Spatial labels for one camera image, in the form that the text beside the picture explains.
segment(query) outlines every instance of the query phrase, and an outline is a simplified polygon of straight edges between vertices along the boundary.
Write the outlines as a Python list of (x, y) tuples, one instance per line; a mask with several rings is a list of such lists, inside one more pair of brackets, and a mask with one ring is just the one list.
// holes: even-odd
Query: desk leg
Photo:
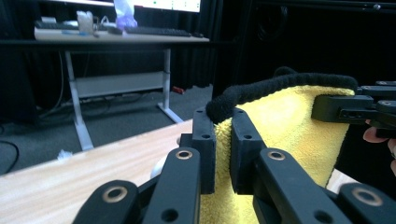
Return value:
[(72, 59), (70, 57), (70, 52), (67, 51), (65, 53), (66, 64), (67, 64), (67, 73), (69, 75), (69, 85), (70, 91), (72, 94), (73, 107), (75, 110), (75, 126), (78, 134), (79, 143), (81, 144), (82, 150), (88, 150), (93, 148), (93, 144), (90, 138), (90, 134), (88, 133), (87, 127), (85, 126), (84, 119), (81, 114), (81, 107), (79, 105), (78, 91), (76, 86), (76, 81), (74, 78), (73, 64)]
[(169, 108), (170, 80), (171, 80), (171, 50), (164, 51), (164, 69), (163, 69), (163, 102), (158, 103), (158, 107), (175, 123), (183, 120)]

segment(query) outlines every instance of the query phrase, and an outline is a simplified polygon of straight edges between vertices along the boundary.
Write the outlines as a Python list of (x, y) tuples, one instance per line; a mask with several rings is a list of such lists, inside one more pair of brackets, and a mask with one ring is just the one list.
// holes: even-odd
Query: yellow cloth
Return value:
[[(348, 124), (311, 119), (315, 97), (353, 95), (354, 91), (322, 86), (296, 86), (238, 105), (247, 112), (265, 145), (288, 151), (314, 181), (325, 187)], [(258, 223), (252, 196), (233, 192), (229, 173), (231, 119), (215, 125), (215, 193), (201, 196), (200, 223)]]

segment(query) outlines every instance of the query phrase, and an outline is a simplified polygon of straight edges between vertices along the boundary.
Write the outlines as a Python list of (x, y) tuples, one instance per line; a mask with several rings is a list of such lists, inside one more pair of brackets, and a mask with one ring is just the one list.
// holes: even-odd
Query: white desk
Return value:
[[(208, 42), (207, 38), (166, 36), (166, 35), (112, 35), (105, 31), (96, 32), (95, 35), (81, 35), (79, 31), (44, 30), (35, 28), (35, 39), (57, 42), (98, 42), (98, 43), (153, 43), (156, 42)], [(82, 150), (93, 148), (90, 134), (88, 133), (79, 104), (80, 98), (118, 94), (130, 91), (145, 91), (163, 88), (163, 101), (158, 107), (174, 122), (183, 121), (169, 107), (170, 93), (170, 62), (171, 50), (164, 51), (163, 71), (132, 75), (107, 76), (107, 77), (80, 77), (75, 78), (71, 51), (65, 52), (67, 72), (69, 76), (70, 91), (75, 110), (75, 126)]]

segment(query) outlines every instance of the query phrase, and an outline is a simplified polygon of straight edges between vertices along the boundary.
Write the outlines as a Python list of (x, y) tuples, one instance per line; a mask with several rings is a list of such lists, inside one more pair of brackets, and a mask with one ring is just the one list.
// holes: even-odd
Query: plastic bag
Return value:
[(125, 26), (137, 26), (137, 21), (134, 19), (133, 0), (114, 0), (114, 8), (117, 14), (117, 28), (123, 30)]

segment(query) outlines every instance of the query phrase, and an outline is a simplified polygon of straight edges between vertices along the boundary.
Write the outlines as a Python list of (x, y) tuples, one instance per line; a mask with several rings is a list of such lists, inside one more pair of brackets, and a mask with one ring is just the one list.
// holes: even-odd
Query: desk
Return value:
[[(0, 223), (71, 223), (95, 189), (119, 179), (137, 186), (155, 163), (192, 132), (192, 120), (130, 137), (62, 161), (50, 161), (0, 176)], [(328, 189), (354, 181), (334, 171)]]
[[(35, 28), (35, 38), (40, 41), (94, 42), (94, 43), (155, 43), (155, 42), (208, 42), (207, 38), (165, 35), (112, 35), (98, 31), (95, 35), (81, 35), (79, 31), (45, 30)], [(163, 101), (158, 107), (174, 122), (183, 121), (169, 107), (171, 50), (164, 49), (163, 71), (107, 77), (75, 78), (71, 53), (65, 54), (70, 91), (75, 111), (75, 126), (82, 150), (93, 148), (90, 134), (85, 125), (79, 104), (80, 98), (118, 94), (130, 91), (163, 89)]]

